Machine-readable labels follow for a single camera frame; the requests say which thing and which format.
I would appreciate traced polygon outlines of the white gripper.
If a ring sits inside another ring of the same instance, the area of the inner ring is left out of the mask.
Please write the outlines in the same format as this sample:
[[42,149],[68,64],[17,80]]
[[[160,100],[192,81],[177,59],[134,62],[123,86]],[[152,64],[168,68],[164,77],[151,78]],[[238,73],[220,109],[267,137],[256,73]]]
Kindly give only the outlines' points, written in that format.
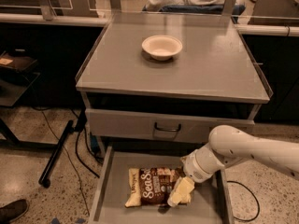
[[225,168],[223,158],[217,155],[209,144],[196,149],[181,158],[185,177],[180,177],[172,189],[167,203],[175,207],[191,201],[195,183],[203,183],[216,172]]

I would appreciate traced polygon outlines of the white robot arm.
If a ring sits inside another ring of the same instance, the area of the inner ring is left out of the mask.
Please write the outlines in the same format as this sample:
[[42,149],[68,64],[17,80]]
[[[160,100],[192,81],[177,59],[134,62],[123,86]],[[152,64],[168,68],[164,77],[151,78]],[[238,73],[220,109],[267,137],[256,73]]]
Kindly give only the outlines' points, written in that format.
[[219,170],[255,160],[284,175],[299,178],[299,144],[264,139],[229,125],[220,125],[209,133],[207,143],[181,158],[184,177],[176,182],[167,204],[175,207],[190,201],[196,183],[203,183]]

